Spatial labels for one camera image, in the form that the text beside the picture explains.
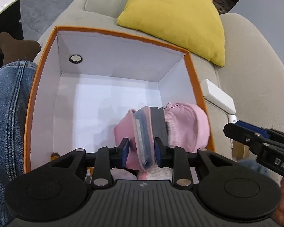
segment foot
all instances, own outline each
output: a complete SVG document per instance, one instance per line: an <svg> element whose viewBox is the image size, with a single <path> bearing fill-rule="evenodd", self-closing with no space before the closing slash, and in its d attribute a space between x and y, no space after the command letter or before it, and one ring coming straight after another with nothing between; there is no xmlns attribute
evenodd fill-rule
<svg viewBox="0 0 284 227"><path fill-rule="evenodd" d="M0 54L4 55L3 65L19 60L33 61L41 46L36 41L17 40L7 32L0 33Z"/></svg>

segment beige sofa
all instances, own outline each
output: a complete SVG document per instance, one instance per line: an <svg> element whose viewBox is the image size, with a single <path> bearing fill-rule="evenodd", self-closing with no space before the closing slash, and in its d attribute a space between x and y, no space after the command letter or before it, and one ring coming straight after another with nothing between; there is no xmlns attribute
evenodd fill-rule
<svg viewBox="0 0 284 227"><path fill-rule="evenodd" d="M151 37L142 32L120 27L116 18L127 0L75 0L41 36L45 43L56 25L104 28ZM284 132L284 66L269 43L244 17L221 15L225 30L225 67L218 67L191 54L199 81L207 78L228 93L235 102L240 120L260 127ZM227 114L207 103L216 152L231 158L230 139L223 134Z"/></svg>

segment gray floor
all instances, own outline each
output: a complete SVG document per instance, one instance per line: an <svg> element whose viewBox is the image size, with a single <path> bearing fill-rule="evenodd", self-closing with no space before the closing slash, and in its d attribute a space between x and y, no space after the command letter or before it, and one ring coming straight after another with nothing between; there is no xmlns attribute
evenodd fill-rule
<svg viewBox="0 0 284 227"><path fill-rule="evenodd" d="M38 40L74 0L20 0L24 39Z"/></svg>

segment yellow pillow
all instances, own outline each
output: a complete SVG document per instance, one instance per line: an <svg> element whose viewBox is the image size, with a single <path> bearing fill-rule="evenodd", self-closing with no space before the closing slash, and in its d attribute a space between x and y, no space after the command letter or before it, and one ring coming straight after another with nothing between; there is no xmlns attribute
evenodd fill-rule
<svg viewBox="0 0 284 227"><path fill-rule="evenodd" d="M117 24L225 65L224 29L212 0L128 0Z"/></svg>

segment blue jeans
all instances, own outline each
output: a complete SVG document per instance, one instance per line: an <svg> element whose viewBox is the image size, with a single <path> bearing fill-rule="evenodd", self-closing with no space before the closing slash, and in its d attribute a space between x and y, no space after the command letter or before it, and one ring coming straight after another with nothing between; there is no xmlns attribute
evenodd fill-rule
<svg viewBox="0 0 284 227"><path fill-rule="evenodd" d="M37 65L28 61L0 68L0 226L11 220L4 202L7 184L24 174L26 111Z"/></svg>

